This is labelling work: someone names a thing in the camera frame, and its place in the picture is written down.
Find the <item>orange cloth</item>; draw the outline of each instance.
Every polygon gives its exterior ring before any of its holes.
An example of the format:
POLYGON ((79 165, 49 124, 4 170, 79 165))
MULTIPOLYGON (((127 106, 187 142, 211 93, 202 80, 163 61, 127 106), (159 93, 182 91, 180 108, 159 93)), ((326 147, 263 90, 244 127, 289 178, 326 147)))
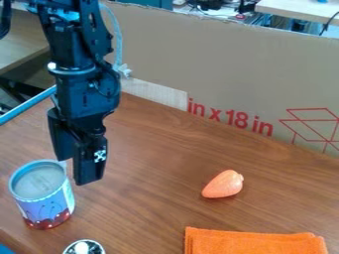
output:
POLYGON ((312 233, 264 234, 186 227, 185 254, 327 254, 312 233))

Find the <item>metal can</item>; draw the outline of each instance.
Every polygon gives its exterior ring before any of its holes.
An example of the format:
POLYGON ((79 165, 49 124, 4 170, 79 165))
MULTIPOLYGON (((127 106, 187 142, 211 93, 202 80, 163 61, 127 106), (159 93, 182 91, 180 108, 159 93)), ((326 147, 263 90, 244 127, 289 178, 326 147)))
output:
POLYGON ((9 192, 25 222, 33 228, 56 227, 74 211, 74 195, 65 163, 39 160, 22 166, 11 176, 9 192))

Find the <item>wooden table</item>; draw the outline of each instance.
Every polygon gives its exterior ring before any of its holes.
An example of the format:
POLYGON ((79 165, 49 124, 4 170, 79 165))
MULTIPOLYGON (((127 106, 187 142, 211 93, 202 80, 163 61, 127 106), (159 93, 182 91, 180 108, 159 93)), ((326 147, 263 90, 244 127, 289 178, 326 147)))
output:
POLYGON ((337 159, 126 94, 105 121, 104 179, 74 187, 77 206, 63 225, 28 228, 7 182, 19 166, 54 157, 46 119, 51 106, 44 101, 1 127, 0 242, 18 253, 61 253, 90 238, 108 254, 181 254, 185 226, 310 231, 337 253, 337 159), (206 183, 228 168, 244 175, 244 189, 228 198, 201 197, 206 183))
POLYGON ((13 10, 11 31, 0 40, 0 74, 48 50, 38 17, 26 11, 13 10))
MULTIPOLYGON (((317 0, 261 0, 256 12, 326 24, 339 11, 339 0, 319 3, 317 0)), ((339 25, 339 16, 331 25, 339 25)))

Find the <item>cardboard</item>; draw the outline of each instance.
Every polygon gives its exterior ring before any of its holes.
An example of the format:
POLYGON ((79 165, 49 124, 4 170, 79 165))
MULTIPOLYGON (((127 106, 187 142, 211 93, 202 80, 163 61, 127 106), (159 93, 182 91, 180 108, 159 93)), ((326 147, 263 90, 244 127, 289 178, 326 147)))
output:
POLYGON ((106 2, 133 76, 187 91, 187 110, 338 155, 339 41, 106 2))

